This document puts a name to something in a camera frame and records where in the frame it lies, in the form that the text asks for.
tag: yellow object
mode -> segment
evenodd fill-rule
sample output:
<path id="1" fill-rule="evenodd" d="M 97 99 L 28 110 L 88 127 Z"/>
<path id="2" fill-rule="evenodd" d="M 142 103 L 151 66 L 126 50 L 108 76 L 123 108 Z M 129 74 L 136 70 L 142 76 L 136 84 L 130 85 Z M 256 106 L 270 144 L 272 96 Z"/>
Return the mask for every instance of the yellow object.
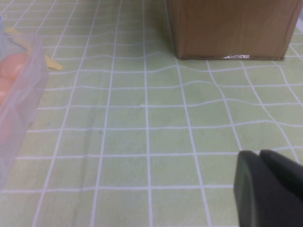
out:
<path id="1" fill-rule="evenodd" d="M 4 29 L 5 34 L 7 35 L 22 35 L 22 33 L 18 32 L 16 29 L 9 27 Z M 12 38 L 12 41 L 18 45 L 21 45 L 25 49 L 27 49 L 27 54 L 31 54 L 34 50 L 33 46 L 27 40 L 23 38 Z M 51 59 L 49 56 L 45 56 L 47 67 L 53 70 L 61 70 L 63 66 L 56 62 L 55 60 Z"/>

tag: black object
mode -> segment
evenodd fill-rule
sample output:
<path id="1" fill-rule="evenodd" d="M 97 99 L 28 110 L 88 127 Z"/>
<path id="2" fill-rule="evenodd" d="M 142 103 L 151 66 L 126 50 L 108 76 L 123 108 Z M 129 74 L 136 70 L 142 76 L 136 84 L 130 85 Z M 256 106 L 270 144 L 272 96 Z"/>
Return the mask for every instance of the black object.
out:
<path id="1" fill-rule="evenodd" d="M 238 154 L 240 227 L 303 227 L 303 166 L 271 150 Z"/>

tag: brown cardboard box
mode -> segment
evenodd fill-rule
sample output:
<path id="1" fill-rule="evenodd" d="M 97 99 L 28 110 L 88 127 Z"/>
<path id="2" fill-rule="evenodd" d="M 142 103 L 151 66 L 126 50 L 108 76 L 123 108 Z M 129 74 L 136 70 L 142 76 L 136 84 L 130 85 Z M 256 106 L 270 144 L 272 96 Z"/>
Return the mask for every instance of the brown cardboard box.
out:
<path id="1" fill-rule="evenodd" d="M 282 60 L 303 0 L 166 0 L 179 59 Z"/>

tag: green grid mat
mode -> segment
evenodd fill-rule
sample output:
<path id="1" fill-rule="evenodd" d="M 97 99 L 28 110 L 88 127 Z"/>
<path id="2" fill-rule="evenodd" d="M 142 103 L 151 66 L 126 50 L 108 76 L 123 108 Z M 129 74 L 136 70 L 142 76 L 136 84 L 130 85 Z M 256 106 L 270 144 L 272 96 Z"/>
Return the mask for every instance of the green grid mat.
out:
<path id="1" fill-rule="evenodd" d="M 303 34 L 285 61 L 178 61 L 162 0 L 6 0 L 50 71 L 1 227 L 236 227 L 239 150 L 303 163 Z"/>

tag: orange object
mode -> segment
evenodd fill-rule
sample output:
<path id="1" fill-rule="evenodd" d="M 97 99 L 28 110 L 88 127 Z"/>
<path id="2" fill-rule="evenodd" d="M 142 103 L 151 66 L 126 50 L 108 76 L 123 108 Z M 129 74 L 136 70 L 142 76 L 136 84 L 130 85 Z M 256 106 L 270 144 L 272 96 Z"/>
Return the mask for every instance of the orange object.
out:
<path id="1" fill-rule="evenodd" d="M 0 63 L 0 77 L 15 80 L 22 71 L 28 54 L 16 53 L 8 56 Z"/>
<path id="2" fill-rule="evenodd" d="M 13 86 L 14 81 L 8 78 L 0 78 L 0 106 L 8 95 L 9 90 Z"/>

